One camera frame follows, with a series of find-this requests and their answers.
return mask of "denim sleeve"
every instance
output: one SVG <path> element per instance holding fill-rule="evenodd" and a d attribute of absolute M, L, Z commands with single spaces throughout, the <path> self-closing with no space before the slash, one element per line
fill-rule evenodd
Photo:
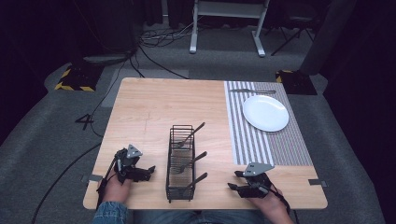
<path fill-rule="evenodd" d="M 128 208 L 122 203 L 101 203 L 95 213 L 92 224 L 125 224 Z"/>

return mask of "person's right hand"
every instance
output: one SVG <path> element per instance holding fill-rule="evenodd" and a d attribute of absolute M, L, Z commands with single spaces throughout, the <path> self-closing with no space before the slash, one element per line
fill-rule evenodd
<path fill-rule="evenodd" d="M 128 199 L 132 180 L 125 179 L 124 183 L 121 184 L 121 182 L 117 179 L 114 169 L 111 169 L 108 176 L 111 176 L 111 178 L 107 182 L 103 202 L 125 203 L 125 201 Z"/>
<path fill-rule="evenodd" d="M 286 210 L 286 205 L 273 192 L 270 191 L 264 198 L 247 198 L 247 200 L 260 208 L 262 213 L 274 224 L 293 223 Z"/>

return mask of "striped placemat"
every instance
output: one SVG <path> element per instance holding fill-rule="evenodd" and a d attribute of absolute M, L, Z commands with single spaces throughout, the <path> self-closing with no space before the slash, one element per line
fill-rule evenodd
<path fill-rule="evenodd" d="M 232 89 L 275 90 L 275 94 L 267 94 L 267 96 L 277 99 L 287 108 L 289 123 L 284 129 L 273 133 L 253 127 L 245 120 L 242 109 L 246 99 L 256 93 L 230 92 Z M 272 165 L 312 165 L 288 96 L 281 83 L 224 81 L 224 90 L 235 164 L 242 165 L 256 161 Z"/>

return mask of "wire dish rack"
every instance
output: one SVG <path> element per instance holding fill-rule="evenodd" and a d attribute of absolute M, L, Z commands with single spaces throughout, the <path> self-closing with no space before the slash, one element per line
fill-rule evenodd
<path fill-rule="evenodd" d="M 192 134 L 191 125 L 173 125 L 169 136 L 168 166 L 166 174 L 166 196 L 169 203 L 172 200 L 192 200 L 195 191 L 195 165 L 187 165 L 183 172 L 175 172 L 180 166 L 195 158 L 194 134 L 187 139 L 183 147 L 179 142 Z"/>

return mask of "gray carpet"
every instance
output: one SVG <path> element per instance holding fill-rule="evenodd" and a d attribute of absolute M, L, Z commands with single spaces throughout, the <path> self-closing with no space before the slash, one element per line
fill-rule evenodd
<path fill-rule="evenodd" d="M 194 55 L 189 54 L 188 36 L 166 47 L 143 50 L 168 69 L 188 71 L 191 79 L 275 81 L 277 70 L 299 68 L 311 44 L 307 36 L 291 41 L 271 57 L 270 53 L 284 41 L 283 36 L 277 30 L 262 35 L 267 56 L 260 58 L 250 34 L 253 29 L 205 30 L 198 36 Z M 136 59 L 141 71 L 160 69 L 141 50 Z M 105 132 L 111 104 L 99 105 L 121 64 L 105 68 L 95 92 L 56 91 L 54 87 L 67 65 L 48 76 L 45 85 L 49 93 L 0 148 L 0 223 L 30 222 L 61 172 L 102 140 L 95 133 Z M 132 69 L 126 63 L 121 71 Z M 329 206 L 323 210 L 298 210 L 300 223 L 384 223 L 373 184 L 322 96 L 326 79 L 317 75 L 312 80 L 317 96 L 289 98 L 318 176 L 329 185 L 324 189 Z M 83 124 L 75 120 L 93 111 L 92 128 L 83 131 Z M 94 211 L 82 206 L 86 186 L 80 178 L 91 173 L 97 152 L 98 148 L 89 152 L 64 174 L 44 201 L 36 223 L 90 223 Z"/>

